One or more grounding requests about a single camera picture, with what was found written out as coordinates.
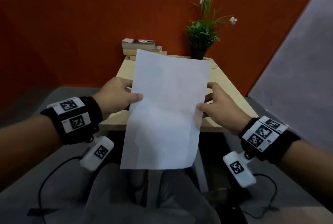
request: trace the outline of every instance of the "wristband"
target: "wristband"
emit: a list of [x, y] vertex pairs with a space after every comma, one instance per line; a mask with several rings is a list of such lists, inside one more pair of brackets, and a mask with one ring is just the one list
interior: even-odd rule
[[294, 141], [300, 138], [288, 126], [266, 116], [252, 118], [240, 133], [241, 145], [249, 157], [276, 164]]
[[41, 114], [52, 120], [63, 144], [90, 142], [103, 120], [97, 102], [85, 96], [48, 105]]

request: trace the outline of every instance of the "black cable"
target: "black cable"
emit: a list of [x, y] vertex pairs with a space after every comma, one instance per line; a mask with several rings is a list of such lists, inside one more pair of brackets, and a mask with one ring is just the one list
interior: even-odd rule
[[273, 202], [273, 200], [275, 199], [275, 197], [276, 197], [276, 195], [277, 195], [277, 185], [276, 185], [276, 183], [274, 182], [274, 180], [272, 180], [269, 176], [267, 176], [267, 175], [265, 175], [265, 174], [254, 173], [253, 176], [263, 176], [263, 177], [266, 177], [266, 178], [268, 178], [270, 181], [272, 181], [273, 184], [274, 184], [274, 186], [275, 186], [274, 194], [273, 194], [271, 200], [269, 201], [268, 206], [267, 206], [267, 207], [264, 207], [264, 210], [263, 210], [263, 212], [261, 213], [260, 216], [253, 216], [252, 214], [243, 211], [244, 213], [250, 215], [252, 218], [255, 218], [255, 219], [261, 219], [261, 218], [265, 215], [265, 213], [266, 213], [268, 210], [277, 210], [277, 209], [278, 209], [278, 208], [273, 208], [273, 207], [272, 207], [272, 202]]
[[42, 194], [42, 189], [43, 189], [43, 186], [44, 184], [46, 183], [46, 181], [52, 176], [53, 173], [55, 173], [61, 166], [63, 166], [65, 163], [73, 160], [73, 159], [82, 159], [81, 156], [75, 156], [75, 157], [72, 157], [66, 161], [64, 161], [63, 163], [61, 163], [60, 165], [58, 165], [47, 177], [46, 179], [44, 180], [44, 182], [42, 183], [42, 185], [40, 186], [39, 188], [39, 191], [38, 191], [38, 206], [39, 206], [39, 210], [40, 210], [40, 213], [42, 214], [43, 216], [43, 223], [46, 224], [46, 220], [45, 220], [45, 216], [43, 214], [43, 208], [42, 208], [42, 198], [41, 198], [41, 194]]

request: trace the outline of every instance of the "book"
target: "book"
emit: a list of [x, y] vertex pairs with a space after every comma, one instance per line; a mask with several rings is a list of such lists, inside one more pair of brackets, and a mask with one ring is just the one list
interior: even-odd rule
[[[167, 51], [162, 51], [161, 55], [167, 56], [168, 52]], [[129, 56], [129, 60], [134, 60], [135, 61], [136, 60], [136, 56]]]
[[[161, 54], [162, 46], [156, 46], [156, 48], [154, 50], [145, 50], [145, 51]], [[136, 52], [137, 52], [137, 49], [134, 49], [134, 50], [132, 50], [132, 49], [123, 49], [123, 54], [124, 55], [136, 56]]]
[[154, 40], [144, 40], [144, 39], [131, 39], [125, 38], [122, 41], [123, 49], [141, 49], [141, 50], [154, 50], [155, 41]]

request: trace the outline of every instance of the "gray partition panel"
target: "gray partition panel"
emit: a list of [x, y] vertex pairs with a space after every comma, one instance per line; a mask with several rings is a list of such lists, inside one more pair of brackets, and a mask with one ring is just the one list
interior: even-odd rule
[[311, 0], [249, 96], [333, 152], [333, 0]]

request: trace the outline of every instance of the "wooden table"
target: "wooden table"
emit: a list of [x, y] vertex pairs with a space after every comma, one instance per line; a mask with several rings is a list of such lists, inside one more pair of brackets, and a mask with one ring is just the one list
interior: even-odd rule
[[[178, 57], [178, 58], [189, 58], [185, 56], [176, 56], [176, 55], [168, 55], [170, 57]], [[204, 60], [209, 60], [211, 62], [211, 70], [210, 70], [210, 79], [209, 82], [218, 83], [223, 90], [231, 96], [231, 98], [235, 101], [235, 103], [244, 110], [249, 116], [257, 117], [258, 115], [252, 109], [252, 107], [248, 104], [248, 102], [244, 99], [244, 97], [240, 94], [240, 92], [235, 88], [235, 86], [231, 83], [231, 81], [227, 78], [227, 76], [222, 72], [222, 70], [217, 66], [217, 64], [211, 58], [204, 58]], [[117, 77], [122, 77], [125, 79], [133, 79], [134, 75], [134, 67], [135, 61], [129, 60], [127, 56], [122, 66], [120, 67]], [[120, 111], [118, 113], [112, 114], [108, 119], [102, 121], [100, 124], [101, 130], [125, 130], [126, 124], [128, 120], [128, 111]], [[227, 132], [226, 129], [216, 124], [210, 117], [204, 118], [201, 124], [201, 132]]]

